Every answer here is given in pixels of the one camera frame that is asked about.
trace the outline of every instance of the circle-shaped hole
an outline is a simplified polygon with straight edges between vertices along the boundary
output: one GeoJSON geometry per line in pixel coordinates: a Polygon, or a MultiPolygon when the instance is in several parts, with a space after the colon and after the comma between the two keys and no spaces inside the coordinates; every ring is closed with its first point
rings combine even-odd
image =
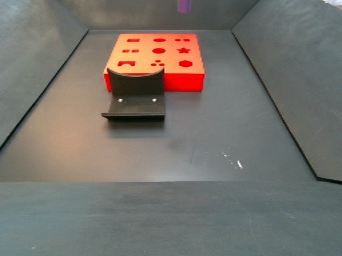
{"type": "Polygon", "coordinates": [[[165,39],[164,38],[156,38],[156,39],[153,39],[153,41],[157,42],[157,43],[161,43],[161,42],[165,41],[165,39]]]}
{"type": "Polygon", "coordinates": [[[154,48],[154,49],[152,50],[152,52],[156,53],[156,54],[161,54],[161,53],[165,52],[165,49],[162,49],[162,48],[154,48]]]}

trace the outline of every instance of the shape hole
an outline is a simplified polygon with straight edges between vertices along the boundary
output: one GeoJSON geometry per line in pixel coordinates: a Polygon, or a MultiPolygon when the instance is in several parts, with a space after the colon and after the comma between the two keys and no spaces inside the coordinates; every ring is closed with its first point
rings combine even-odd
{"type": "Polygon", "coordinates": [[[188,60],[178,61],[178,66],[182,68],[188,68],[192,66],[192,62],[188,60]]]}
{"type": "Polygon", "coordinates": [[[153,39],[153,41],[157,42],[157,43],[161,43],[161,42],[165,41],[165,39],[164,38],[156,38],[156,39],[153,39]]]}
{"type": "Polygon", "coordinates": [[[126,39],[126,42],[128,43],[137,43],[137,42],[140,42],[140,39],[138,38],[129,38],[129,39],[126,39]]]}
{"type": "Polygon", "coordinates": [[[161,53],[165,52],[165,49],[162,49],[162,48],[154,48],[154,49],[152,50],[152,52],[156,53],[156,54],[161,54],[161,53]]]}

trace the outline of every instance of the red box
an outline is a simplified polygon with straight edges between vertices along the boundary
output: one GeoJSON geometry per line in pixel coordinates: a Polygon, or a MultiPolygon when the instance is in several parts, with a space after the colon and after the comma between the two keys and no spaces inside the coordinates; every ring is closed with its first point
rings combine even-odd
{"type": "Polygon", "coordinates": [[[146,75],[164,68],[165,91],[200,92],[204,66],[194,34],[121,34],[104,68],[124,75],[146,75]]]}

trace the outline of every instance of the gray floor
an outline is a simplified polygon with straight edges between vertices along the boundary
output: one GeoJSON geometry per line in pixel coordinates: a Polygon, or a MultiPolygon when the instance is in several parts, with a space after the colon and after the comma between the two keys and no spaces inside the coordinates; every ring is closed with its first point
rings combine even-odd
{"type": "Polygon", "coordinates": [[[86,35],[0,152],[0,181],[312,181],[227,31],[194,31],[205,87],[166,93],[164,123],[108,123],[101,71],[122,32],[86,35]]]}

